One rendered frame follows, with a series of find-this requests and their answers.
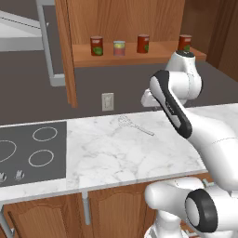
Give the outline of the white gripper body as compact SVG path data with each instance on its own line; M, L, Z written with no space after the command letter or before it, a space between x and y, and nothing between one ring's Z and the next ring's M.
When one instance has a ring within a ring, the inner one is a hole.
M160 108L159 102L154 98L149 88L144 91L140 102L143 107Z

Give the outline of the wooden cabinet door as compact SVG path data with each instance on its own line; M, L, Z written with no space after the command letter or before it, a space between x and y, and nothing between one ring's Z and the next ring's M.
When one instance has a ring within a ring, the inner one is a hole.
M76 84L73 65L73 48L67 0L55 0L55 9L58 22L63 71L65 75L65 85L67 90L67 100L73 108L77 108L78 102L76 95Z
M220 0L206 61L238 82L238 0Z

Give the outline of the red can with green label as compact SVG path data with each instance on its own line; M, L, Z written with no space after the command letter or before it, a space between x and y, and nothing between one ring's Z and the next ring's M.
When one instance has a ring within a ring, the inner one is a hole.
M91 36L90 37L91 55L102 56L103 55L103 37Z
M150 41L149 35L139 34L138 35L137 52L138 53L147 53L149 51L149 41Z
M178 50L189 51L192 37L188 34L181 34L178 40Z

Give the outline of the wooden base cupboard door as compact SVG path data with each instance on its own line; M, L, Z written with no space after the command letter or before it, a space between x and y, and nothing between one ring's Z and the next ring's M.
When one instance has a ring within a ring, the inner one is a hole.
M148 183L132 184L89 193L94 238L144 238L155 211L145 202Z
M84 238L76 195L4 205L16 238Z

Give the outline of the grey range hood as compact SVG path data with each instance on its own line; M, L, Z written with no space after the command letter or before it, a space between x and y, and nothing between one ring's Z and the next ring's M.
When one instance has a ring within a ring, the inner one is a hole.
M47 26L45 6L54 6L54 0L35 0L39 20L31 20L0 10L0 52L44 50L50 84L65 86L63 73L54 73Z

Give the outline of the dark grey hob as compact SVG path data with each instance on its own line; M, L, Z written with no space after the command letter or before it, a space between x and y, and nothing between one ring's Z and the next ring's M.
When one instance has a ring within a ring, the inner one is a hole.
M67 123L0 127L1 187L66 178ZM15 180L18 170L24 178Z

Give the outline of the white wall socket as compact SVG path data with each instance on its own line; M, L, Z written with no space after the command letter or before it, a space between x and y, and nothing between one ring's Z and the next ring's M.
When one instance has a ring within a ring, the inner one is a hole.
M114 94L113 93L103 93L101 95L102 110L113 111L114 110Z

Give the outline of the open wooden wall cabinet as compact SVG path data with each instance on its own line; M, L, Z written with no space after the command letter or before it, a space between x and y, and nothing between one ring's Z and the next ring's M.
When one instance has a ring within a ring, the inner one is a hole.
M75 67L167 62L178 48L185 0L67 0ZM150 36L138 53L138 35ZM92 56L90 37L103 37L103 55ZM124 56L113 42L125 41Z

